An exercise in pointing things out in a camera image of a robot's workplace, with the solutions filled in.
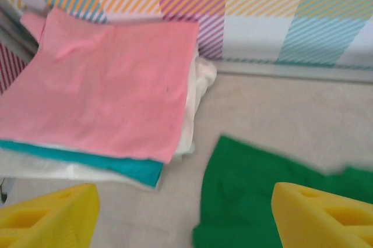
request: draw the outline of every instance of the yellow plastic block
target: yellow plastic block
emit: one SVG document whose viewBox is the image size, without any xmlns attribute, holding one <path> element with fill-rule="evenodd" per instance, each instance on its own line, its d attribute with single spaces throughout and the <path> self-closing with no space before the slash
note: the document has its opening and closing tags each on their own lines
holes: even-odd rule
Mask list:
<svg viewBox="0 0 373 248">
<path fill-rule="evenodd" d="M 0 208 L 0 248 L 88 248 L 99 208 L 94 184 Z"/>
<path fill-rule="evenodd" d="M 277 183 L 272 212 L 284 248 L 372 248 L 373 205 Z"/>
</svg>

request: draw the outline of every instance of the beige floor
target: beige floor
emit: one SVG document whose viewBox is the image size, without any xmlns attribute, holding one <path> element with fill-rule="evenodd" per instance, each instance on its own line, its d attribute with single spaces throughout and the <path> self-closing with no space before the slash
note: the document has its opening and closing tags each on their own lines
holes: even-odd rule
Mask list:
<svg viewBox="0 0 373 248">
<path fill-rule="evenodd" d="M 196 117 L 196 153 L 166 169 L 158 193 L 97 185 L 101 212 L 92 247 L 191 247 L 203 173 L 220 133 L 322 169 L 373 164 L 372 109 L 373 86 L 219 75 Z M 75 183 L 17 180 L 9 204 Z"/>
</svg>

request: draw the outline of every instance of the stack of cloths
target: stack of cloths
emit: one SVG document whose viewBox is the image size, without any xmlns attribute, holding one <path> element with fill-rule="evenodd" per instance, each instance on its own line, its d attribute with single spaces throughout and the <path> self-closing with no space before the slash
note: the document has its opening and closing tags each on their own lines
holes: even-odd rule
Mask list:
<svg viewBox="0 0 373 248">
<path fill-rule="evenodd" d="M 282 248 L 271 197 L 290 182 L 373 203 L 373 171 L 347 166 L 324 175 L 299 162 L 222 136 L 202 182 L 196 248 Z"/>
<path fill-rule="evenodd" d="M 194 114 L 216 76 L 195 51 L 197 23 L 99 25 L 57 8 L 21 22 L 39 49 L 0 97 L 0 147 L 150 187 L 191 151 Z"/>
</svg>

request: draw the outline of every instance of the white cloth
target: white cloth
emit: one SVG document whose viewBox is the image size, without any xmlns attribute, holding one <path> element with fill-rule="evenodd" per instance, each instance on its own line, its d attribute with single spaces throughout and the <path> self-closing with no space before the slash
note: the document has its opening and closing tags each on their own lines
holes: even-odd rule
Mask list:
<svg viewBox="0 0 373 248">
<path fill-rule="evenodd" d="M 185 117 L 177 152 L 173 160 L 194 151 L 192 142 L 194 116 L 200 100 L 216 78 L 216 67 L 201 57 L 193 59 L 189 72 Z M 88 181 L 117 181 L 133 184 L 133 180 L 115 172 L 91 168 L 82 164 L 48 160 L 0 148 L 0 176 L 14 178 L 70 179 Z"/>
</svg>

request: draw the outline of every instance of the pink cloth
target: pink cloth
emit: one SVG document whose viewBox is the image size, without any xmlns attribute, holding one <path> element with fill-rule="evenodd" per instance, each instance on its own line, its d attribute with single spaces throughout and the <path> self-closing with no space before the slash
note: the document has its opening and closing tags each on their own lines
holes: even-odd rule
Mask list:
<svg viewBox="0 0 373 248">
<path fill-rule="evenodd" d="M 40 46 L 0 97 L 1 139 L 170 162 L 197 23 L 99 25 L 56 8 L 22 23 Z"/>
</svg>

